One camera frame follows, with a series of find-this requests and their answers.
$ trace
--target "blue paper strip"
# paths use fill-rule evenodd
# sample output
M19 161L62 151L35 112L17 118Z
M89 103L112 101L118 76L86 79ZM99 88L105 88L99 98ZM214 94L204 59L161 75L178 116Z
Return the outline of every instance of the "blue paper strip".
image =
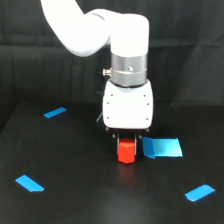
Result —
M30 192L44 190L43 187L41 187L39 184L37 184L36 182L31 180L26 175L23 175L23 176L19 177L18 179L16 179L16 182L19 183L20 185L22 185L24 188L26 188Z
M153 139L155 156L182 157L178 139Z
M155 156L183 156L178 139L152 139L143 137L143 152L145 156L150 158L155 158Z
M151 138L143 137L143 152L144 155L155 159L154 149L153 149L153 142Z
M190 191L189 193L185 194L188 200L190 201L197 201L198 199L214 192L215 189L211 188L209 185L202 185L201 187L198 187L194 189L193 191Z
M53 116L55 116L55 115L58 115L58 114L60 114L60 113L62 113L62 112L65 112L65 111L66 111L65 108L60 107L60 108L58 108L58 109L56 109L56 110L53 110L53 111L51 111L51 112L49 112L49 113L44 114L44 117L46 117L46 118L51 118L51 117L53 117Z

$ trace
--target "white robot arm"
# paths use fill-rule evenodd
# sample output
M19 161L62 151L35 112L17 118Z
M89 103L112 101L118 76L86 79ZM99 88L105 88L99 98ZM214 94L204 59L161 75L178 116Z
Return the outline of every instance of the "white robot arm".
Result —
M111 68L103 119L112 129L148 129L153 96L147 80L149 21L137 14L95 9L84 15L75 0L41 0L44 15L62 44L87 57L111 45Z

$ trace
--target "red cube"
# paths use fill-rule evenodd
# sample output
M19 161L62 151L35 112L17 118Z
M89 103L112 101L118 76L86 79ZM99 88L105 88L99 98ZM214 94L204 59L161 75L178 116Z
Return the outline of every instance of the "red cube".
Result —
M135 140L125 138L119 141L118 161L122 163L135 161Z

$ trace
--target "black table surface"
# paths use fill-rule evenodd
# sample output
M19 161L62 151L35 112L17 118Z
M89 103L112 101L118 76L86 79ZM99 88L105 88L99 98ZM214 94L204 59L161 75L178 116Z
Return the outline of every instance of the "black table surface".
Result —
M154 110L153 138L179 138L183 157L143 158L125 165L96 126L100 108L55 109L18 104L0 134L0 223L224 223L224 107L166 106ZM30 193L27 175L44 187ZM208 184L197 202L185 193Z

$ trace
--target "black background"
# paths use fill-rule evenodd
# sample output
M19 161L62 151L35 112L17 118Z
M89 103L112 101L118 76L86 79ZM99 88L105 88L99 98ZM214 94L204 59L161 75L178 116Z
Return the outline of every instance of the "black background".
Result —
M95 124L102 82L94 73L110 67L110 49L74 56L38 0L0 0L0 223L223 223L224 1L77 2L85 13L149 19L150 134L178 137L184 157L118 163ZM43 119L59 106L68 112ZM24 174L45 191L15 184ZM216 193L187 201L203 184Z

